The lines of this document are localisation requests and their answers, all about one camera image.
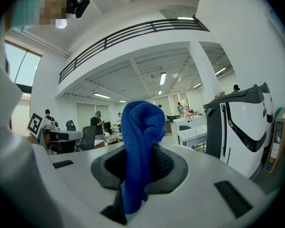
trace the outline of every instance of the office chair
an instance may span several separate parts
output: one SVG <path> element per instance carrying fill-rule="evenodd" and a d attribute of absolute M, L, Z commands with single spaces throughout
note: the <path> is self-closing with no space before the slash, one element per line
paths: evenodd
<path fill-rule="evenodd" d="M 85 136 L 80 142 L 81 150 L 86 151 L 94 149 L 96 127 L 95 126 L 84 127 L 82 129 L 82 132 L 84 133 Z"/>
<path fill-rule="evenodd" d="M 109 133 L 110 135 L 112 134 L 111 123 L 110 122 L 104 123 L 104 131 Z"/>
<path fill-rule="evenodd" d="M 70 121 L 66 122 L 66 130 L 67 131 L 76 131 L 76 127 L 74 125 L 73 120 L 70 120 Z"/>
<path fill-rule="evenodd" d="M 186 126 L 186 125 L 181 125 L 180 126 L 180 131 L 187 130 L 187 129 L 190 129 L 190 127 Z"/>

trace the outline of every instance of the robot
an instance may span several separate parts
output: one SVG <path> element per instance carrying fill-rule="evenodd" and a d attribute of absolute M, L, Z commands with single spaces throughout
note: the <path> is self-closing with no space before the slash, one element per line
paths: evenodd
<path fill-rule="evenodd" d="M 267 136 L 267 110 L 261 89 L 231 93 L 204 108 L 208 126 L 206 153 L 247 178 L 257 174 Z"/>
<path fill-rule="evenodd" d="M 84 137 L 84 133 L 80 131 L 61 131 L 57 122 L 42 118 L 35 113 L 28 123 L 27 130 L 37 138 L 38 143 L 46 149 L 49 155 L 74 152 L 75 142 Z"/>

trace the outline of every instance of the black rectangular slot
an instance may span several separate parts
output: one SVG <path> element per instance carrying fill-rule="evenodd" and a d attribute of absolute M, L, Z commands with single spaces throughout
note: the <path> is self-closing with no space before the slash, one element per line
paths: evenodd
<path fill-rule="evenodd" d="M 241 217 L 252 209 L 248 201 L 227 180 L 214 183 L 225 202 L 230 207 L 236 218 Z"/>
<path fill-rule="evenodd" d="M 65 167 L 65 166 L 68 166 L 71 164 L 74 164 L 74 162 L 67 160 L 67 161 L 61 161 L 61 162 L 53 163 L 53 166 L 55 169 L 58 169 L 58 168 Z"/>
<path fill-rule="evenodd" d="M 223 115 L 224 115 L 224 146 L 223 146 L 223 155 L 225 157 L 225 154 L 226 154 L 226 144 L 227 144 L 227 116 L 226 116 L 226 106 L 225 105 L 223 105 Z"/>

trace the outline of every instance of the blue cloth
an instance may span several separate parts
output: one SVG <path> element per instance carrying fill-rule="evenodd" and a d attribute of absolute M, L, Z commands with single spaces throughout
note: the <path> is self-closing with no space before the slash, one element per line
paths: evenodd
<path fill-rule="evenodd" d="M 124 108 L 121 127 L 127 152 L 123 209 L 126 214 L 132 214 L 142 204 L 144 187 L 151 183 L 151 147 L 166 134 L 165 116 L 159 107 L 135 101 Z"/>

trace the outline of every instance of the fluorescent light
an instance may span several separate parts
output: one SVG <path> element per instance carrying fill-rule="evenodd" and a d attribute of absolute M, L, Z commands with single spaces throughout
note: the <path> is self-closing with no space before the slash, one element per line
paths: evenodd
<path fill-rule="evenodd" d="M 194 20 L 194 18 L 191 17 L 177 17 L 177 19 Z"/>
<path fill-rule="evenodd" d="M 108 99 L 110 99 L 110 97 L 109 97 L 109 96 L 101 95 L 101 94 L 99 94 L 99 93 L 94 93 L 94 95 L 96 95 L 96 96 L 100 96 L 100 97 L 103 97 L 103 98 L 108 98 Z"/>
<path fill-rule="evenodd" d="M 161 82 L 160 82 L 160 85 L 163 85 L 165 83 L 165 78 L 166 78 L 166 73 L 162 73 L 161 74 Z"/>
<path fill-rule="evenodd" d="M 56 20 L 56 27 L 57 27 L 57 28 L 63 29 L 63 28 L 65 28 L 66 26 L 67 26 L 67 20 L 66 20 L 66 19 L 57 19 L 57 20 Z"/>
<path fill-rule="evenodd" d="M 198 83 L 197 85 L 193 86 L 193 88 L 196 88 L 197 86 L 201 85 L 201 83 Z"/>
<path fill-rule="evenodd" d="M 222 69 L 220 69 L 218 72 L 215 73 L 215 75 L 219 74 L 220 72 L 223 72 L 227 67 L 223 67 Z"/>

